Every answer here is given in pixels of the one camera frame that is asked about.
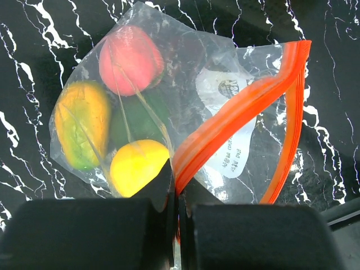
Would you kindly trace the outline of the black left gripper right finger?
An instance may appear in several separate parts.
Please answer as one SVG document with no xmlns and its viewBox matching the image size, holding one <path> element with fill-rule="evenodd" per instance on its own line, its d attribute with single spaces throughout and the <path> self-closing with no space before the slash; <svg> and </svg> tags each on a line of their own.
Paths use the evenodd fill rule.
<svg viewBox="0 0 360 270">
<path fill-rule="evenodd" d="M 331 230 L 307 206 L 224 204 L 196 181 L 178 197 L 183 269 L 344 269 Z"/>
</svg>

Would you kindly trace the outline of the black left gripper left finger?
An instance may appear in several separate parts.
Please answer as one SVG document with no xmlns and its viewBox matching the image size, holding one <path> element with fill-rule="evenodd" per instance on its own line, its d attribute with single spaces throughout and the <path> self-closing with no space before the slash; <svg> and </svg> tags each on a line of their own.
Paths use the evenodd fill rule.
<svg viewBox="0 0 360 270">
<path fill-rule="evenodd" d="M 34 200 L 1 236 L 2 269 L 169 269 L 174 266 L 169 163 L 130 198 Z"/>
</svg>

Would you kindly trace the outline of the green avocado toy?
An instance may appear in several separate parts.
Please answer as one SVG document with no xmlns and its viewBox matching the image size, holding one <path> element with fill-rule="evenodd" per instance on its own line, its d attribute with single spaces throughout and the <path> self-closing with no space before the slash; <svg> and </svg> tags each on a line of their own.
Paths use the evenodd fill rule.
<svg viewBox="0 0 360 270">
<path fill-rule="evenodd" d="M 159 89 L 141 92 L 147 104 L 166 124 L 170 112 Z M 138 96 L 121 98 L 122 104 L 113 109 L 110 122 L 110 140 L 117 149 L 129 143 L 129 132 L 134 141 L 154 140 L 165 144 L 165 138 Z"/>
</svg>

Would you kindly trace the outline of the yellow orange papaya toy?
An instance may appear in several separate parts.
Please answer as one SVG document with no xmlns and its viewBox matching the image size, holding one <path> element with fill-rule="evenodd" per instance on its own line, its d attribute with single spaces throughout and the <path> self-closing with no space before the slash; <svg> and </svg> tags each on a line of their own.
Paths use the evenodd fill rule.
<svg viewBox="0 0 360 270">
<path fill-rule="evenodd" d="M 68 84 L 55 106 L 55 127 L 67 163 L 88 171 L 107 154 L 111 105 L 95 81 Z"/>
</svg>

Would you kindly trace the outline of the clear zip top bag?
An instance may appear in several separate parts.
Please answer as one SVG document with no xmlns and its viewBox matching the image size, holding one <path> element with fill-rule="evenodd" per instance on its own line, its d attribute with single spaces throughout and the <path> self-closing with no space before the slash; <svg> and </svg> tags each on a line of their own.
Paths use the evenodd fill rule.
<svg viewBox="0 0 360 270">
<path fill-rule="evenodd" d="M 102 81 L 99 57 L 106 36 L 126 25 L 148 34 L 164 60 L 160 83 L 145 90 L 160 90 L 170 112 L 168 122 L 164 124 L 147 104 L 141 94 L 145 90 L 134 95 L 165 138 L 175 192 L 181 194 L 196 180 L 224 203 L 274 203 L 290 173 L 302 131 L 311 41 L 240 48 L 230 38 L 192 29 L 137 2 L 64 85 L 100 84 L 110 100 L 111 118 L 122 97 L 128 96 L 113 93 Z M 57 136 L 55 106 L 49 121 L 51 158 L 83 182 L 104 186 L 122 197 L 110 178 L 111 162 L 120 149 L 110 140 L 110 126 L 107 154 L 98 157 L 100 165 L 76 170 L 66 161 Z"/>
</svg>

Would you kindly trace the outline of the pink peach toy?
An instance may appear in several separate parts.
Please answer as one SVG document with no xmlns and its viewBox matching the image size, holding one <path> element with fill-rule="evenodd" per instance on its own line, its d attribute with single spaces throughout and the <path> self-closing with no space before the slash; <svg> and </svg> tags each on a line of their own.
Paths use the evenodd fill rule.
<svg viewBox="0 0 360 270">
<path fill-rule="evenodd" d="M 106 36 L 99 72 L 110 91 L 132 96 L 160 83 L 164 60 L 148 34 L 138 26 L 126 25 Z"/>
</svg>

